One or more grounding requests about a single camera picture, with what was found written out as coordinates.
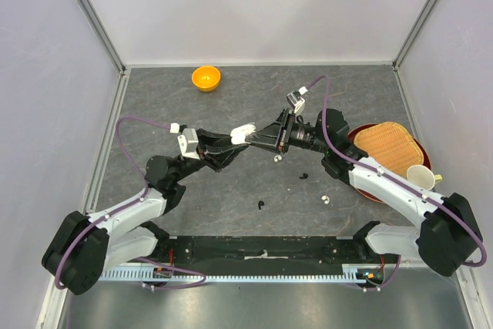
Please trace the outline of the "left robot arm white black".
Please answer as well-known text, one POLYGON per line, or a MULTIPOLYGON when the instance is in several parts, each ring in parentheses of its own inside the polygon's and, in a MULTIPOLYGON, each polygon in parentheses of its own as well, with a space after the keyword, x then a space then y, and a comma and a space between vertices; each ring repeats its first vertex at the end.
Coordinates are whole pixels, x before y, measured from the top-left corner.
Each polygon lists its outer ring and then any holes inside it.
POLYGON ((177 137, 180 153, 149 159, 138 172, 144 185, 139 193, 91 215, 74 211, 62 221, 42 257, 42 266, 58 289, 80 295, 120 264, 140 257, 152 262, 166 259, 169 235, 153 219, 178 205, 186 190, 179 181, 203 167, 222 170, 247 148, 246 138, 256 130, 252 123, 228 134, 178 123, 166 128, 177 137))

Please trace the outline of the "white earbud charging case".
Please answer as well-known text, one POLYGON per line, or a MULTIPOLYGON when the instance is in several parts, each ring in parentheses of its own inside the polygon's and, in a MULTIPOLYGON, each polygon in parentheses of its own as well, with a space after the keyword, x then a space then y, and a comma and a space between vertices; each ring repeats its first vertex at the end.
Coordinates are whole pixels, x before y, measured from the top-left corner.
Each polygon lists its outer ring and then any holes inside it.
POLYGON ((246 144, 246 138, 256 131, 254 123, 247 123, 231 130, 230 141, 233 145, 246 144))

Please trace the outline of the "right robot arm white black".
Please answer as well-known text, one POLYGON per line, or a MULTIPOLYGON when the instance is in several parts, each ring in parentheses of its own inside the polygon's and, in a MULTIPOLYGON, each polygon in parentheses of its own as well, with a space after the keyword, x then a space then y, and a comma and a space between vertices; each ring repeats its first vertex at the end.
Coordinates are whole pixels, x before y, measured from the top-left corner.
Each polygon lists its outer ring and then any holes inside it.
POLYGON ((246 142, 273 153, 286 153, 292 146, 323 153, 321 164, 331 177, 375 196, 411 222, 409 227, 368 223, 352 245, 359 261, 371 262, 379 254, 400 255, 422 260, 445 277, 461 266, 473 266, 476 250, 481 252, 477 266, 485 264, 481 231, 466 198, 414 185, 357 148, 348 133, 348 124, 336 109, 322 110, 315 126, 299 123, 285 109, 270 125, 247 134, 246 142))

